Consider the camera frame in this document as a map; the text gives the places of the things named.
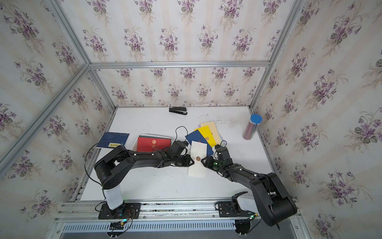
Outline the white envelope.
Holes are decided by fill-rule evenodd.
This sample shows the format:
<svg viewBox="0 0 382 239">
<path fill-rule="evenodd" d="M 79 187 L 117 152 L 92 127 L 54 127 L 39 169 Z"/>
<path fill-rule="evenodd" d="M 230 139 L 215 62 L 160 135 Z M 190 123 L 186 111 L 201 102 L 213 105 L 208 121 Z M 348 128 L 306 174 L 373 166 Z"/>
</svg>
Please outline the white envelope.
<svg viewBox="0 0 382 239">
<path fill-rule="evenodd" d="M 190 177 L 206 178 L 207 169 L 202 164 L 202 159 L 207 156 L 207 144 L 192 141 L 190 156 L 194 164 L 189 167 L 188 175 Z"/>
</svg>

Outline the blue envelope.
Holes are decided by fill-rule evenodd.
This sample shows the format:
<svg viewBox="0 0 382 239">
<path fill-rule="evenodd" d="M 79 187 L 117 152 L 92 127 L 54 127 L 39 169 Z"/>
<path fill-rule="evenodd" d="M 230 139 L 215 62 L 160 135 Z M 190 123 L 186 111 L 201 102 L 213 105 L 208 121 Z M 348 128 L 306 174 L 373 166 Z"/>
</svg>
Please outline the blue envelope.
<svg viewBox="0 0 382 239">
<path fill-rule="evenodd" d="M 200 142 L 207 145 L 207 156 L 213 155 L 212 147 L 208 144 L 207 140 L 202 136 L 202 134 L 195 130 L 188 135 L 186 135 L 186 140 L 189 142 L 189 144 L 192 144 L 193 142 Z"/>
</svg>

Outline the dark green envelope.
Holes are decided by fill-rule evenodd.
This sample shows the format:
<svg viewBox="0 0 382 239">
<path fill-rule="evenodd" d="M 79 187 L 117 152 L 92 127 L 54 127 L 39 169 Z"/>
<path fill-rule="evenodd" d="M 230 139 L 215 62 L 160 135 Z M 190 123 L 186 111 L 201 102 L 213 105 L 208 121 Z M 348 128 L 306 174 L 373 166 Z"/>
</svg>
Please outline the dark green envelope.
<svg viewBox="0 0 382 239">
<path fill-rule="evenodd" d="M 170 137 L 166 136 L 160 136 L 160 135 L 152 135 L 152 134 L 141 134 L 139 137 L 145 137 L 145 138 L 159 138 L 159 139 L 170 139 Z"/>
</svg>

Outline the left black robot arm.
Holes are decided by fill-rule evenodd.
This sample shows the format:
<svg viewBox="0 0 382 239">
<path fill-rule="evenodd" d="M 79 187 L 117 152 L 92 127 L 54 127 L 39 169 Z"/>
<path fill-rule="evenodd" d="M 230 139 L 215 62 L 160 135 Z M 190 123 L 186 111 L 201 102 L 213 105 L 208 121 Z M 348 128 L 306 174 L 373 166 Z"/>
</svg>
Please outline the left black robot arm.
<svg viewBox="0 0 382 239">
<path fill-rule="evenodd" d="M 169 147 L 152 152 L 128 150 L 122 145 L 110 151 L 94 165 L 108 208 L 114 211 L 124 204 L 119 185 L 131 169 L 194 165 L 187 146 L 187 142 L 177 140 Z"/>
</svg>

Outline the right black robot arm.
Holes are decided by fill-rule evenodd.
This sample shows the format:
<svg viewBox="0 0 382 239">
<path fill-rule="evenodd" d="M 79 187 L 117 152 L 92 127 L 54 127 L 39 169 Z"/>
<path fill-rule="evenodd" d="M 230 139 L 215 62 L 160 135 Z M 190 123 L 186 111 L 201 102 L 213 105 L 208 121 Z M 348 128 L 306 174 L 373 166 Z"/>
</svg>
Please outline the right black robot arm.
<svg viewBox="0 0 382 239">
<path fill-rule="evenodd" d="M 253 219 L 260 215 L 268 226 L 274 226 L 295 215 L 297 206 L 291 195 L 275 173 L 258 173 L 233 163 L 227 147 L 218 146 L 213 156 L 201 160 L 205 168 L 217 172 L 231 182 L 239 183 L 252 192 L 252 197 L 245 197 L 247 191 L 231 197 L 229 206 L 220 204 L 223 217 L 246 217 Z"/>
</svg>

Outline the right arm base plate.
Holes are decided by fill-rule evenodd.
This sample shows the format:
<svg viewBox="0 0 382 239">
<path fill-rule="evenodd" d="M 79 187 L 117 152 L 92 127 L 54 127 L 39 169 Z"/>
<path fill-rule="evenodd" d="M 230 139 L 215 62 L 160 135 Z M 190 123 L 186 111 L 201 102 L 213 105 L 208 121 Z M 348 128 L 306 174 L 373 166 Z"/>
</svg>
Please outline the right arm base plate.
<svg viewBox="0 0 382 239">
<path fill-rule="evenodd" d="M 218 211 L 220 218 L 253 218 L 257 216 L 257 213 L 242 210 L 238 203 L 234 201 L 218 201 L 214 204 L 214 207 Z"/>
</svg>

